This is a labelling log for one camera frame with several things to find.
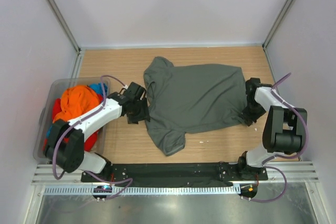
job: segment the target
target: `storage box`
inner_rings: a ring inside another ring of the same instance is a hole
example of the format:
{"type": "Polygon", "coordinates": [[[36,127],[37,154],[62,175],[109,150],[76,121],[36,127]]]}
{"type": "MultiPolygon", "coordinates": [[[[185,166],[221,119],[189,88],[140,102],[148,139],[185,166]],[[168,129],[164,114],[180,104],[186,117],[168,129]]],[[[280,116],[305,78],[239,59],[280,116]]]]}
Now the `storage box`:
{"type": "MultiPolygon", "coordinates": [[[[62,79],[55,81],[49,91],[48,99],[45,108],[41,112],[39,124],[40,129],[37,135],[37,141],[34,148],[34,158],[40,164],[46,164],[50,160],[48,160],[43,155],[43,145],[46,139],[47,132],[52,125],[52,108],[54,106],[55,100],[57,98],[61,98],[62,94],[68,88],[74,87],[76,85],[90,85],[93,83],[100,83],[100,77],[92,77],[92,78],[74,78],[74,79],[62,79]]],[[[104,83],[108,87],[107,95],[110,94],[110,80],[108,78],[104,78],[104,83]]],[[[98,154],[103,154],[104,150],[104,140],[106,134],[106,126],[104,126],[98,133],[98,139],[91,149],[91,152],[96,152],[98,154]]]]}

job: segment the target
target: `orange cloth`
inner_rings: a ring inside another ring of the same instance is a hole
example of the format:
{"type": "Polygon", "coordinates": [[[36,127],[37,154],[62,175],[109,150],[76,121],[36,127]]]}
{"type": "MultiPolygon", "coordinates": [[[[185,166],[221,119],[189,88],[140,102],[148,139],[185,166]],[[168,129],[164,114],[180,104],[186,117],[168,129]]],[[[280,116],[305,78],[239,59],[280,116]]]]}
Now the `orange cloth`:
{"type": "Polygon", "coordinates": [[[61,97],[62,111],[56,114],[52,122],[58,119],[69,121],[92,110],[100,104],[98,95],[88,86],[78,85],[67,89],[61,97]]]}

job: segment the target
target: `pile of clothes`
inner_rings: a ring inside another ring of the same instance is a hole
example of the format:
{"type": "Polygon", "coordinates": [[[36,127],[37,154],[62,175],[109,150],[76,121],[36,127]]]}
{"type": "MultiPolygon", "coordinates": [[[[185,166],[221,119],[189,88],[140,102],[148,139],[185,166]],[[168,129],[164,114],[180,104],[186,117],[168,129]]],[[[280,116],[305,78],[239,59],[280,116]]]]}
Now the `pile of clothes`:
{"type": "MultiPolygon", "coordinates": [[[[107,93],[108,88],[106,84],[104,84],[104,89],[105,93],[107,93]]],[[[77,85],[69,88],[62,94],[61,98],[56,99],[53,106],[52,122],[54,123],[59,119],[69,121],[77,118],[98,106],[102,101],[103,90],[100,83],[94,83],[88,86],[77,85]]],[[[50,130],[51,127],[47,132],[47,138],[50,135],[50,130]]],[[[84,150],[86,152],[89,152],[96,143],[98,131],[94,132],[85,141],[84,150]]]]}

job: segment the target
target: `white backdrop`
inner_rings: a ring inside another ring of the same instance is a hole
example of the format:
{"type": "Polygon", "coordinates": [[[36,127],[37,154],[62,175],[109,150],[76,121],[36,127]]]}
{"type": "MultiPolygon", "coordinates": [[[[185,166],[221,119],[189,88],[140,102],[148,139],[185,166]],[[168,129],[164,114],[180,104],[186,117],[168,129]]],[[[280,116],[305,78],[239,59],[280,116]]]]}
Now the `white backdrop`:
{"type": "Polygon", "coordinates": [[[334,210],[336,0],[296,0],[268,53],[276,79],[292,72],[279,91],[290,103],[308,111],[310,142],[304,158],[313,161],[328,206],[334,210]]]}
{"type": "Polygon", "coordinates": [[[55,0],[82,47],[264,42],[285,0],[55,0]]]}
{"type": "Polygon", "coordinates": [[[22,223],[33,148],[50,85],[69,77],[75,50],[45,0],[0,0],[0,223],[22,223]]]}

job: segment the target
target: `red cloth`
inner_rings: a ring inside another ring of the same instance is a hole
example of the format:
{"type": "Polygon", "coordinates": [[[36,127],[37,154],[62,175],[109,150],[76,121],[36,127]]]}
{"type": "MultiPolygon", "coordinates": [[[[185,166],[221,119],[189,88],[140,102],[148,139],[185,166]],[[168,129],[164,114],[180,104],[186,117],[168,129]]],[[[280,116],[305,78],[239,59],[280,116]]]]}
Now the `red cloth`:
{"type": "MultiPolygon", "coordinates": [[[[97,96],[99,98],[99,101],[102,102],[103,97],[99,94],[97,94],[97,96]]],[[[57,98],[55,103],[54,103],[54,106],[53,106],[52,120],[54,120],[55,116],[61,111],[62,111],[62,109],[61,109],[61,99],[57,98]]],[[[88,137],[88,139],[86,139],[86,141],[84,143],[84,151],[89,152],[92,149],[92,147],[94,146],[94,144],[97,141],[98,131],[94,132],[91,136],[88,137]]],[[[69,141],[68,138],[64,139],[65,143],[67,143],[68,141],[69,141]]],[[[47,144],[47,139],[45,139],[45,141],[44,141],[43,149],[45,148],[46,144],[47,144]]]]}

